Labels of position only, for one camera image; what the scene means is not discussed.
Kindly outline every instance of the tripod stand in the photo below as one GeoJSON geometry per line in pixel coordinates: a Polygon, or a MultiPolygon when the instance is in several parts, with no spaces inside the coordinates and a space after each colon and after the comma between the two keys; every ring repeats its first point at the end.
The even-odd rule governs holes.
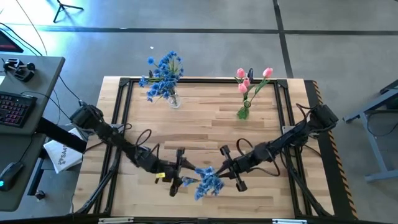
{"type": "Polygon", "coordinates": [[[74,9],[81,9],[81,10],[84,10],[82,7],[70,6],[70,5],[62,4],[62,3],[60,2],[60,0],[57,0],[57,2],[58,2],[58,4],[59,4],[60,6],[58,7],[58,11],[57,11],[57,13],[56,13],[56,15],[55,15],[55,17],[54,17],[54,20],[53,20],[54,23],[56,23],[58,14],[59,14],[61,11],[66,10],[67,8],[70,8],[70,7],[71,7],[71,8],[74,8],[74,9]]]}

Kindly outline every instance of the desk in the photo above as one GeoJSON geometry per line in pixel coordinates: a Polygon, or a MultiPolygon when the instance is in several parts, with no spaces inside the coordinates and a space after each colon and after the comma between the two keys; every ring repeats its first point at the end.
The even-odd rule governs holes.
{"type": "Polygon", "coordinates": [[[8,58],[19,58],[25,64],[32,62],[36,66],[35,76],[27,83],[17,80],[11,74],[6,75],[2,73],[2,75],[5,75],[5,78],[0,85],[0,91],[16,94],[20,94],[23,91],[34,91],[47,96],[44,97],[34,93],[27,93],[28,95],[37,97],[37,101],[23,129],[27,129],[32,133],[35,131],[40,133],[36,133],[33,136],[31,134],[23,135],[19,133],[21,131],[19,128],[0,125],[0,133],[4,133],[0,134],[0,170],[3,170],[10,162],[18,161],[25,150],[27,150],[22,159],[24,168],[21,170],[15,186],[8,192],[0,192],[0,201],[3,202],[0,203],[0,211],[14,211],[21,202],[36,160],[42,150],[46,137],[46,131],[44,129],[47,128],[43,124],[47,124],[49,127],[56,129],[56,125],[52,123],[49,124],[50,122],[43,119],[42,115],[65,59],[63,57],[35,57],[26,55],[0,55],[0,58],[4,60],[8,58]]]}
{"type": "MultiPolygon", "coordinates": [[[[214,83],[214,80],[203,78],[203,83],[179,83],[177,91],[182,98],[182,105],[177,110],[171,109],[165,100],[147,102],[147,89],[139,88],[138,83],[134,83],[127,116],[127,122],[132,124],[132,129],[126,131],[126,139],[135,142],[143,130],[150,128],[152,136],[145,145],[153,147],[159,142],[161,159],[174,161],[176,148],[185,147],[184,156],[190,162],[198,167],[213,166],[217,170],[224,161],[219,152],[222,145],[227,144],[231,149],[231,156],[236,157],[238,152],[235,144],[239,138],[247,138],[255,145],[281,135],[275,90],[272,86],[265,86],[254,99],[249,119],[239,121],[236,112],[242,106],[242,96],[237,91],[237,85],[214,83]]],[[[113,117],[119,81],[120,77],[104,77],[99,94],[97,107],[103,111],[104,118],[109,123],[113,117]]],[[[322,101],[318,97],[315,82],[302,79],[283,81],[289,88],[296,121],[303,119],[296,103],[313,106],[322,101]]],[[[119,118],[125,100],[124,92],[119,118]]],[[[284,102],[282,100],[282,107],[287,119],[284,102]]],[[[320,139],[325,142],[325,138],[328,140],[326,146],[313,139],[308,142],[309,146],[322,153],[322,158],[308,149],[303,150],[307,185],[328,212],[340,217],[354,218],[356,211],[337,150],[332,148],[334,141],[331,132],[325,133],[320,139]]],[[[97,142],[98,139],[94,136],[87,146],[97,142]]],[[[85,203],[98,185],[105,148],[104,145],[95,147],[84,156],[73,199],[75,209],[85,203]]],[[[225,187],[219,196],[206,196],[196,202],[193,194],[197,184],[181,187],[175,197],[170,197],[169,183],[159,182],[156,185],[154,174],[136,168],[122,154],[111,216],[293,218],[287,171],[279,156],[277,163],[281,168],[280,177],[271,177],[255,170],[242,175],[248,186],[247,191],[238,192],[235,180],[223,180],[225,187]]],[[[272,163],[263,162],[260,167],[275,172],[272,163]]],[[[182,175],[197,176],[190,170],[183,170],[182,175]]],[[[106,204],[108,190],[109,184],[101,202],[102,209],[106,204]]],[[[303,211],[303,197],[299,190],[297,195],[303,211]]]]}

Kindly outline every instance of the glass vase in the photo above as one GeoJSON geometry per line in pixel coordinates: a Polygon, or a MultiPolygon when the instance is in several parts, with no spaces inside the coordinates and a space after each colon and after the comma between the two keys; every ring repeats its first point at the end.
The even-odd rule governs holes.
{"type": "Polygon", "coordinates": [[[171,108],[177,109],[181,106],[181,98],[175,89],[170,90],[170,96],[167,99],[167,102],[171,108]]]}

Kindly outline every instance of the keyboard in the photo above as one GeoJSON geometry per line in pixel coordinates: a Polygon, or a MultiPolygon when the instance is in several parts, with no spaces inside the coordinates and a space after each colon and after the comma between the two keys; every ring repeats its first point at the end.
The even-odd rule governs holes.
{"type": "Polygon", "coordinates": [[[0,91],[0,125],[22,128],[32,112],[37,98],[34,96],[0,91]]]}

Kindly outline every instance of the wooden table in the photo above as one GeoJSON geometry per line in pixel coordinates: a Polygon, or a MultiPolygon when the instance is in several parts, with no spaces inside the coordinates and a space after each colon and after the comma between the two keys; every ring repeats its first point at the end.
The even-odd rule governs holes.
{"type": "MultiPolygon", "coordinates": [[[[103,111],[107,122],[111,121],[119,80],[120,77],[104,77],[103,80],[97,107],[103,111]]],[[[287,83],[294,119],[298,122],[303,116],[295,104],[308,105],[305,82],[302,79],[288,79],[287,83]]],[[[212,166],[217,169],[224,161],[219,151],[222,145],[227,144],[231,156],[236,157],[239,155],[236,150],[236,140],[239,138],[246,138],[255,145],[281,135],[272,86],[264,87],[253,100],[246,121],[236,118],[236,112],[242,106],[242,96],[236,84],[179,83],[177,91],[182,98],[182,105],[177,110],[170,108],[163,99],[156,103],[148,102],[146,91],[147,88],[139,88],[137,83],[133,86],[127,120],[132,124],[132,129],[126,131],[125,137],[135,142],[143,130],[150,128],[152,136],[145,145],[153,147],[159,142],[161,159],[174,161],[176,148],[185,147],[184,156],[197,167],[212,166]]],[[[125,98],[126,94],[121,103],[120,118],[125,98]]],[[[99,140],[93,136],[88,147],[97,142],[99,140]]],[[[320,150],[316,140],[311,139],[307,144],[320,150]]],[[[104,144],[95,147],[84,156],[73,198],[75,208],[80,208],[98,185],[105,147],[104,144]]],[[[334,213],[321,157],[304,148],[302,160],[308,188],[328,212],[334,213]]],[[[245,192],[237,191],[235,180],[223,179],[225,187],[219,196],[209,195],[195,201],[193,195],[197,184],[181,187],[175,197],[170,197],[169,183],[160,181],[155,184],[154,174],[136,168],[123,153],[111,214],[133,217],[293,218],[287,171],[280,156],[277,156],[276,161],[281,169],[280,177],[272,177],[259,170],[242,174],[248,186],[245,192]]],[[[263,162],[259,167],[276,172],[270,162],[263,162]]],[[[183,170],[182,175],[198,177],[190,170],[183,170]]],[[[106,203],[108,188],[104,193],[102,208],[106,203]]],[[[297,194],[303,211],[302,194],[299,190],[297,194]]]]}

